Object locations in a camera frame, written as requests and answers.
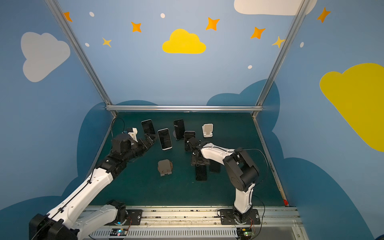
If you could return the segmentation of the white phone stand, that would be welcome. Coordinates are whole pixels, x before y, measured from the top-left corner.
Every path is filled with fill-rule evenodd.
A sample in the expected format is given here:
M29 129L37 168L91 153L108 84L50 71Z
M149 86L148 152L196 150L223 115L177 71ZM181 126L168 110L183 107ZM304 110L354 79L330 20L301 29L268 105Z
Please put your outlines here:
M213 124L204 124L202 126L203 137L204 138L212 138L213 137L213 130L214 130Z

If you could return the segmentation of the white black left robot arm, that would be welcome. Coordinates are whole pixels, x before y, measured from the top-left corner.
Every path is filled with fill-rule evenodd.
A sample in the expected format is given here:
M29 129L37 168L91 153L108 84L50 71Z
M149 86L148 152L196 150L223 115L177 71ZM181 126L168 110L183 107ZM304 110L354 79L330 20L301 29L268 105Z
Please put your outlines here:
M129 217L126 204L109 201L83 219L79 216L92 200L126 168L156 142L156 134L134 139L134 133L122 133L112 139L110 153L96 165L87 179L62 203L47 214L37 214L29 223L31 240L83 240L106 224L123 225Z

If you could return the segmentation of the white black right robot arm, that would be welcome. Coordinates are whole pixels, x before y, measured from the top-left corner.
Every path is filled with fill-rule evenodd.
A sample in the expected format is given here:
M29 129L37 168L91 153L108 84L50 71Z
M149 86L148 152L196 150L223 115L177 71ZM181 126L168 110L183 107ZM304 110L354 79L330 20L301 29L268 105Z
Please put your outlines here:
M213 143L201 143L195 137L185 140L192 152L191 165L209 165L210 161L225 167L232 185L236 189L233 216L238 224L245 224L253 210L252 194L260 171L246 150L226 149Z

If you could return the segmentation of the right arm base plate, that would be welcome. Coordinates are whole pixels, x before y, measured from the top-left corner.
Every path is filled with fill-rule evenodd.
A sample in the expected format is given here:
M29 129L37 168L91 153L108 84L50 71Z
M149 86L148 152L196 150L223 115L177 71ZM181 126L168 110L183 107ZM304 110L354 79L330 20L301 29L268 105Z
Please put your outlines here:
M217 215L221 220L222 225L260 225L261 215L258 210L252 209L249 214L241 219L236 219L236 214L233 209L220 209L217 211Z

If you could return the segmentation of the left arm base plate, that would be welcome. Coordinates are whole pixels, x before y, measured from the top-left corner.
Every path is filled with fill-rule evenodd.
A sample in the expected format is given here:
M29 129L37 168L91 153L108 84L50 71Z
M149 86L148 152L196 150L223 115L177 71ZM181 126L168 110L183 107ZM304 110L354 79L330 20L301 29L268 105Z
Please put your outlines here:
M142 219L142 210L119 210L116 219L113 221L113 225L116 226L138 226Z

